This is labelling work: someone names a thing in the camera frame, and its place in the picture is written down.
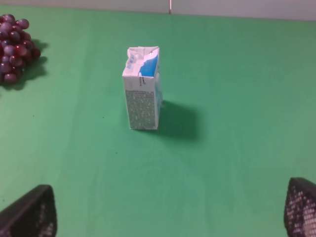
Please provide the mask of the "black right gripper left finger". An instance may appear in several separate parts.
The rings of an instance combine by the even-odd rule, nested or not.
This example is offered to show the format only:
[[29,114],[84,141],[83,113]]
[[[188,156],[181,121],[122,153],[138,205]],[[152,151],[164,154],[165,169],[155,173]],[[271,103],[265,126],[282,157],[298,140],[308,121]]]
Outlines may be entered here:
[[0,212],[2,237],[55,237],[57,211],[50,185],[38,185]]

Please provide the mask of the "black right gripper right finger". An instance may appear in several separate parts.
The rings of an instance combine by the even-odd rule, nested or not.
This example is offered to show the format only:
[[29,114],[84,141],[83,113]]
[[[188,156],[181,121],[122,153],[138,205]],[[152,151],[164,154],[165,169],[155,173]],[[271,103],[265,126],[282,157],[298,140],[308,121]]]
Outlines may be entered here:
[[301,177],[290,178],[283,216],[289,237],[316,235],[316,185]]

